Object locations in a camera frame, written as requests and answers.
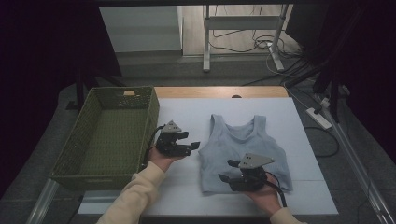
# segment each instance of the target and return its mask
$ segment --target beige sleeve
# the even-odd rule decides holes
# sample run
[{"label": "beige sleeve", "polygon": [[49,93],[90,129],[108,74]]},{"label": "beige sleeve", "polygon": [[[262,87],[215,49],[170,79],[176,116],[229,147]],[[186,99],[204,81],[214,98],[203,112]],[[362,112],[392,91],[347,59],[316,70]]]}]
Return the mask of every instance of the beige sleeve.
[{"label": "beige sleeve", "polygon": [[282,208],[270,218],[272,224],[302,224],[290,212],[288,208]]},{"label": "beige sleeve", "polygon": [[125,186],[120,196],[99,218],[98,224],[134,224],[140,214],[158,197],[158,187],[165,179],[165,173],[152,162],[148,167],[135,174],[132,181]]}]

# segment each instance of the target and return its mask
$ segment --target person's arm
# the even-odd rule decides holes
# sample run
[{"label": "person's arm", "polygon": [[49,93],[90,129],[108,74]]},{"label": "person's arm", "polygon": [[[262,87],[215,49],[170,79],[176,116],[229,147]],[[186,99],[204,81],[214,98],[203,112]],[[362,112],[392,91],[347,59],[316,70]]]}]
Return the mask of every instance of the person's arm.
[{"label": "person's arm", "polygon": [[[267,180],[275,184],[271,175]],[[270,186],[265,185],[262,189],[254,192],[244,192],[257,206],[264,211],[272,224],[302,224],[290,212],[288,208],[282,208],[277,198],[277,192]]]},{"label": "person's arm", "polygon": [[135,174],[120,196],[99,218],[98,224],[133,224],[140,214],[158,197],[158,187],[165,179],[165,172],[172,162],[181,158],[167,158],[153,148],[149,153],[148,167]]}]

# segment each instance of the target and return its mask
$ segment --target power strip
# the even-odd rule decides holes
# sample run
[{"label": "power strip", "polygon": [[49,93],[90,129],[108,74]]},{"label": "power strip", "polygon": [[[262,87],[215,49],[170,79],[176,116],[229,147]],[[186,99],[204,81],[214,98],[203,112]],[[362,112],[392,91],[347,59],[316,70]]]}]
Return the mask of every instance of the power strip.
[{"label": "power strip", "polygon": [[317,122],[318,125],[320,125],[324,130],[330,129],[332,125],[327,121],[323,116],[320,114],[315,114],[315,109],[314,108],[309,108],[305,110],[305,112],[314,120]]}]

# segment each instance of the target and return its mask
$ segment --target gray tank top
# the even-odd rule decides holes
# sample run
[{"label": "gray tank top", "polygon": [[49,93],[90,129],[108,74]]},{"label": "gray tank top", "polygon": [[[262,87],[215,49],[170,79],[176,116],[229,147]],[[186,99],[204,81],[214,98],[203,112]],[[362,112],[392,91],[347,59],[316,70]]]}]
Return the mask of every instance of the gray tank top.
[{"label": "gray tank top", "polygon": [[239,177],[241,171],[229,166],[227,160],[241,161],[246,153],[275,159],[275,162],[264,165],[264,170],[279,179],[282,190],[292,190],[285,151],[266,133],[265,121],[265,116],[255,115],[243,126],[230,126],[221,115],[212,115],[208,143],[199,150],[203,192],[232,192],[227,183],[221,182],[219,174]]}]

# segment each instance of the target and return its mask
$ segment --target green plastic basket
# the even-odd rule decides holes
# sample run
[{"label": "green plastic basket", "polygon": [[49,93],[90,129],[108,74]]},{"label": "green plastic basket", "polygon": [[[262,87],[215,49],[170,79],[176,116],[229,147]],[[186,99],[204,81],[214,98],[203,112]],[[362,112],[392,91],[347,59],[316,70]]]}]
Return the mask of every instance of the green plastic basket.
[{"label": "green plastic basket", "polygon": [[153,87],[91,89],[50,178],[72,190],[122,189],[141,168],[159,110]]}]

